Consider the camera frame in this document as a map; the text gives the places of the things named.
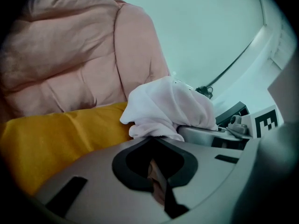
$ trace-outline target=white cloth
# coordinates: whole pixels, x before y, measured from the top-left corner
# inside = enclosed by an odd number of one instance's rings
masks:
[[[166,136],[184,141],[176,131],[179,125],[217,130],[212,102],[197,91],[191,91],[172,77],[142,84],[128,98],[121,123],[135,122],[129,130],[134,139]]]

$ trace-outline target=pink blanket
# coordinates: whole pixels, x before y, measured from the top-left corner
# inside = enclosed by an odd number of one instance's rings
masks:
[[[167,75],[153,23],[140,7],[29,0],[1,51],[0,121],[127,101],[137,86]]]

